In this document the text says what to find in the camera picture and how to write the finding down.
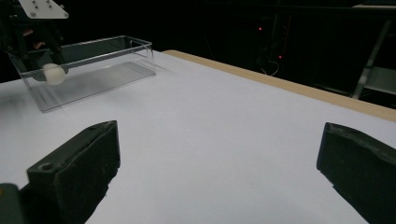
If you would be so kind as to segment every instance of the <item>white table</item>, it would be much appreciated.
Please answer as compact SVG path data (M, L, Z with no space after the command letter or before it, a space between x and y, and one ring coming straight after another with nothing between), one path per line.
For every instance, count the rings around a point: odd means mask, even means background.
M394 110L172 53L154 51L155 77L44 114L21 80L0 84L0 182L23 187L28 167L117 120L121 166L87 223L365 223L316 168L324 124L396 147Z

